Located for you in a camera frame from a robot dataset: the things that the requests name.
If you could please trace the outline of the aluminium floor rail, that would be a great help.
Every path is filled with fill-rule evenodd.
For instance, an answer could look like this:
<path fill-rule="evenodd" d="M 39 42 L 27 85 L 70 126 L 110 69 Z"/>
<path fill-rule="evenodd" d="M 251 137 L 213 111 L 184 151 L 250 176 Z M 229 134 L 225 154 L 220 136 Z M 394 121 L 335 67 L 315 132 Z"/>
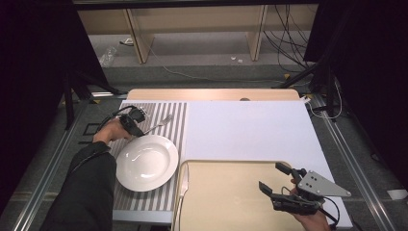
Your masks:
<path fill-rule="evenodd" d="M 363 169 L 358 164 L 357 159 L 354 157 L 353 152 L 339 129 L 338 123 L 333 122 L 328 117 L 327 113 L 323 114 L 323 119 L 378 228 L 381 231 L 396 231 L 394 222 L 388 215 L 388 212 L 380 200 L 380 197 L 370 184 L 367 175 L 364 173 Z"/>
<path fill-rule="evenodd" d="M 79 100 L 77 112 L 74 114 L 71 124 L 64 129 L 64 133 L 59 138 L 58 145 L 52 154 L 46 158 L 45 167 L 36 167 L 39 170 L 41 176 L 36 184 L 36 187 L 31 192 L 16 192 L 13 198 L 25 201 L 25 205 L 16 220 L 13 231 L 29 231 L 33 220 L 35 219 L 38 210 L 46 197 L 47 191 L 58 172 L 62 159 L 68 149 L 68 146 L 72 140 L 72 136 L 76 131 L 78 120 L 82 116 L 83 112 L 87 108 L 88 100 Z"/>

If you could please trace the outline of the black tripod stand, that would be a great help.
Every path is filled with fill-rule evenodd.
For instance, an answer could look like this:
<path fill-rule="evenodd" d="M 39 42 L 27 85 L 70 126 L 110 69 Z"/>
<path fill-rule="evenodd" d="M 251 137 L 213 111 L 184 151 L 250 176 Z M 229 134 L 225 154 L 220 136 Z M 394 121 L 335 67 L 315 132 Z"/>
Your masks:
<path fill-rule="evenodd" d="M 294 77 L 279 84 L 277 88 L 288 89 L 305 78 L 310 79 L 307 88 L 311 93 L 322 93 L 325 96 L 325 105 L 318 108 L 310 107 L 310 111 L 313 114 L 320 112 L 319 117 L 336 121 L 343 111 L 343 101 L 328 62 L 318 61 L 310 65 Z"/>
<path fill-rule="evenodd" d="M 99 80 L 80 70 L 68 71 L 64 76 L 63 82 L 66 130 L 71 127 L 75 119 L 72 93 L 75 92 L 81 100 L 89 100 L 92 97 L 89 85 L 97 86 L 113 95 L 126 94 L 126 91 L 118 90 L 110 86 L 107 80 Z"/>

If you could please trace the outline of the grey striped placemat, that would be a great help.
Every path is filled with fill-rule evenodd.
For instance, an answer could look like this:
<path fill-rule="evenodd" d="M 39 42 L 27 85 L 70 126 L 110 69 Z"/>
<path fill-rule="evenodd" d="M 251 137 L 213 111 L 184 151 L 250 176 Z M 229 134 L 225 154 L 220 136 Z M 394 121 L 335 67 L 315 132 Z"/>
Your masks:
<path fill-rule="evenodd" d="M 128 113 L 132 107 L 146 111 L 145 121 L 139 124 L 142 131 L 158 124 L 168 115 L 173 119 L 167 125 L 158 127 L 147 135 L 158 135 L 172 141 L 179 154 L 179 163 L 184 157 L 185 130 L 187 126 L 188 105 L 185 102 L 160 101 L 124 101 L 120 108 Z M 119 152 L 130 141 L 118 140 L 110 144 L 112 154 L 117 158 Z M 134 192 L 115 181 L 114 208 L 118 211 L 170 211 L 174 204 L 174 194 L 177 186 L 178 168 L 173 176 L 161 187 L 148 192 Z"/>

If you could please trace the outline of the light wooden desk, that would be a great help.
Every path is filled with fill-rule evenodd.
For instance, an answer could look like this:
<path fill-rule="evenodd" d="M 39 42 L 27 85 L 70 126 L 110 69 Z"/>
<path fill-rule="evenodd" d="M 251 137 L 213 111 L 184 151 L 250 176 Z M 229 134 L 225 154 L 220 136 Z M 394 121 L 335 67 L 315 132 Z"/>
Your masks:
<path fill-rule="evenodd" d="M 256 62 L 262 33 L 282 31 L 287 22 L 298 31 L 310 31 L 319 4 L 205 6 L 168 4 L 160 0 L 73 0 L 90 35 L 129 35 L 141 64 L 152 54 L 159 34 L 243 33 L 250 60 Z"/>

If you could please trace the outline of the person's left hand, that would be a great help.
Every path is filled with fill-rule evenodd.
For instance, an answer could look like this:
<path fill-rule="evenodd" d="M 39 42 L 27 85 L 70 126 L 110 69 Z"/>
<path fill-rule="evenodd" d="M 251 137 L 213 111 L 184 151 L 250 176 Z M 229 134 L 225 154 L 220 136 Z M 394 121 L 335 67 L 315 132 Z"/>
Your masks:
<path fill-rule="evenodd" d="M 118 118 L 111 119 L 108 121 L 100 131 L 98 131 L 94 136 L 92 141 L 99 142 L 102 141 L 108 144 L 110 141 L 116 141 L 120 139 L 129 140 L 132 135 L 129 134 L 121 125 Z"/>

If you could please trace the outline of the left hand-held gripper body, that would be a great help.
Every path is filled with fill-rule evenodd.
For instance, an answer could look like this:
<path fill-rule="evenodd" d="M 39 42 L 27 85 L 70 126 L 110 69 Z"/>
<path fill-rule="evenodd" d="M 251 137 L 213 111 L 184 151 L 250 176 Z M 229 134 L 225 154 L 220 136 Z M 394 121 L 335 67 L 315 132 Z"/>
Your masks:
<path fill-rule="evenodd" d="M 136 123 L 137 125 L 145 121 L 146 112 L 144 109 L 134 107 L 127 114 L 121 115 L 119 121 L 122 127 L 128 132 L 128 125 Z"/>

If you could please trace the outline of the table knife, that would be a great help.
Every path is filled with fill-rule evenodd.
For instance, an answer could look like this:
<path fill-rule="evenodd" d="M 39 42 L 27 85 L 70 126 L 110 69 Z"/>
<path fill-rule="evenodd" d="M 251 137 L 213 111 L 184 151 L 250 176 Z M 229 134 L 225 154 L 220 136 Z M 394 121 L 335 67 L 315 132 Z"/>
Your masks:
<path fill-rule="evenodd" d="M 181 217 L 182 204 L 183 204 L 185 193 L 187 192 L 188 188 L 189 188 L 189 173 L 185 170 L 183 173 L 183 179 L 182 179 L 181 188 L 179 192 L 177 209 L 175 212 L 173 231 L 180 231 L 180 217 Z"/>

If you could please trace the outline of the short aluminium bar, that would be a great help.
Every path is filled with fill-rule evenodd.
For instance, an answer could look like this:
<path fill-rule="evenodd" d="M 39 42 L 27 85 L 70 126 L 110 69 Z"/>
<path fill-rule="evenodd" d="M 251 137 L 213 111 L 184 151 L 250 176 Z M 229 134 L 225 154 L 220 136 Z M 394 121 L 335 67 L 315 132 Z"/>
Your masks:
<path fill-rule="evenodd" d="M 107 91 L 96 91 L 96 92 L 92 92 L 91 96 L 94 98 L 96 97 L 127 98 L 128 94 L 127 93 L 113 94 Z"/>

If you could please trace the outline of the white deep plate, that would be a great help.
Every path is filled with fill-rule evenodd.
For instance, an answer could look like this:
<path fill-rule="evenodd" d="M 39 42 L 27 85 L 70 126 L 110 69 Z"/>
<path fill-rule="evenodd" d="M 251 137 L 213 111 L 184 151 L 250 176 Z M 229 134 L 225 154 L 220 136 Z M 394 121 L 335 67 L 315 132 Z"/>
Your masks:
<path fill-rule="evenodd" d="M 116 158 L 116 178 L 128 190 L 148 192 L 161 187 L 178 168 L 179 154 L 168 138 L 147 135 L 130 141 Z"/>

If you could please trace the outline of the white paper label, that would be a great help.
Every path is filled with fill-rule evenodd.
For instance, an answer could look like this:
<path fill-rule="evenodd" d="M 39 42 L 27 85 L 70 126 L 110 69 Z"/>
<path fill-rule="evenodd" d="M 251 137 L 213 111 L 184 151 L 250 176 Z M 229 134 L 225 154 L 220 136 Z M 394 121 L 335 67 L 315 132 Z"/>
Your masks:
<path fill-rule="evenodd" d="M 401 200 L 408 196 L 408 192 L 406 190 L 389 190 L 388 195 L 392 200 Z"/>

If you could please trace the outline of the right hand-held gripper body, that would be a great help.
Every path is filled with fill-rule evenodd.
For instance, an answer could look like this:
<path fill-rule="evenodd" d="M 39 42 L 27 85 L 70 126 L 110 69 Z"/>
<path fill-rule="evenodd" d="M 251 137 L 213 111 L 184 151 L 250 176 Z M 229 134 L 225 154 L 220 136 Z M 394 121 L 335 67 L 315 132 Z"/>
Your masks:
<path fill-rule="evenodd" d="M 314 215 L 326 196 L 351 196 L 351 192 L 312 170 L 293 168 L 292 178 L 297 194 L 273 193 L 270 200 L 275 211 L 302 216 Z"/>

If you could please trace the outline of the black curtain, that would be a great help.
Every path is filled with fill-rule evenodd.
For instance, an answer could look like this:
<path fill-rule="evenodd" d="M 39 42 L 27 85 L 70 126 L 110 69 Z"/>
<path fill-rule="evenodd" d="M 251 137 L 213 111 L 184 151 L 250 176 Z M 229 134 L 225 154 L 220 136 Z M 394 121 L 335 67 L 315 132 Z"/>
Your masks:
<path fill-rule="evenodd" d="M 0 0 L 0 216 L 82 74 L 107 82 L 72 0 Z"/>
<path fill-rule="evenodd" d="M 408 0 L 318 0 L 305 59 L 349 13 L 331 68 L 380 159 L 408 190 Z"/>

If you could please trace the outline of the person's right hand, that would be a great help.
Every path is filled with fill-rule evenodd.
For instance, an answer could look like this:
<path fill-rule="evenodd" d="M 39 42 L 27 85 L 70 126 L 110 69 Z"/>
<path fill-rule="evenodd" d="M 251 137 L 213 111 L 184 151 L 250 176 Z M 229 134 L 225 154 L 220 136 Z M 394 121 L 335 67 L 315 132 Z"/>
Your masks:
<path fill-rule="evenodd" d="M 301 223 L 306 231 L 331 231 L 325 214 L 320 211 L 308 216 L 293 214 L 293 217 Z"/>

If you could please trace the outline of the silver fork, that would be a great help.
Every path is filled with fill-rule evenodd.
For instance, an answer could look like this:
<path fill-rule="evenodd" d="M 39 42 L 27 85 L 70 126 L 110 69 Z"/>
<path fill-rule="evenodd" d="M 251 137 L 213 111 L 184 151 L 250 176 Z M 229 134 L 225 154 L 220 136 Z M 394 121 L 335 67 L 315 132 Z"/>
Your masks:
<path fill-rule="evenodd" d="M 168 115 L 166 116 L 164 119 L 162 119 L 158 124 L 154 125 L 153 127 L 149 128 L 147 131 L 145 131 L 143 134 L 147 135 L 148 133 L 150 133 L 151 131 L 153 131 L 154 129 L 158 128 L 158 127 L 162 127 L 167 125 L 169 122 L 171 122 L 173 119 L 173 115 Z"/>

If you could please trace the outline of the clear plastic bag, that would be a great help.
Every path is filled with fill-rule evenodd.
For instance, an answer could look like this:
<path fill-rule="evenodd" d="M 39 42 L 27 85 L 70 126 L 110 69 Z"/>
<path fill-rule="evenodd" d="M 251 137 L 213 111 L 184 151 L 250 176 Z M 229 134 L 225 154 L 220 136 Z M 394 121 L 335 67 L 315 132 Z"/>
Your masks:
<path fill-rule="evenodd" d="M 115 47 L 110 46 L 108 47 L 104 54 L 99 58 L 99 63 L 102 67 L 109 67 L 112 65 L 115 59 L 115 54 L 117 50 Z"/>

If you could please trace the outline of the beige plastic tray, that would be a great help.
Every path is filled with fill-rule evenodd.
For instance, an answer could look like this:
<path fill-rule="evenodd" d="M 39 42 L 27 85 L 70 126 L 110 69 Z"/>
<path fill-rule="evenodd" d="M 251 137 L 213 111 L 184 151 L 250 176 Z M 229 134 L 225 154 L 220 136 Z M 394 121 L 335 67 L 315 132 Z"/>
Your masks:
<path fill-rule="evenodd" d="M 291 177 L 274 162 L 198 161 L 181 165 L 173 221 L 184 171 L 189 173 L 180 231 L 304 231 L 295 218 L 275 211 L 271 200 L 258 187 L 261 181 L 274 193 L 287 193 Z"/>

